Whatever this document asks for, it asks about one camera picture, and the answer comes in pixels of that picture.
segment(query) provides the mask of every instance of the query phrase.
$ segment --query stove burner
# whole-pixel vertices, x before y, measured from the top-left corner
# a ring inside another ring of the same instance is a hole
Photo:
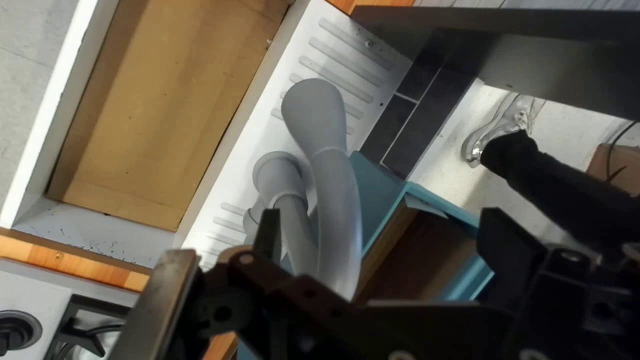
[[[42,324],[18,309],[0,309],[0,355],[11,350],[22,350],[37,344],[42,336]]]

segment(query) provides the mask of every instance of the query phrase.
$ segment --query cardboard panel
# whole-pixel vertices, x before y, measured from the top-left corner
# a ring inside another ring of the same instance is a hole
[[[176,230],[288,0],[120,0],[49,193]]]

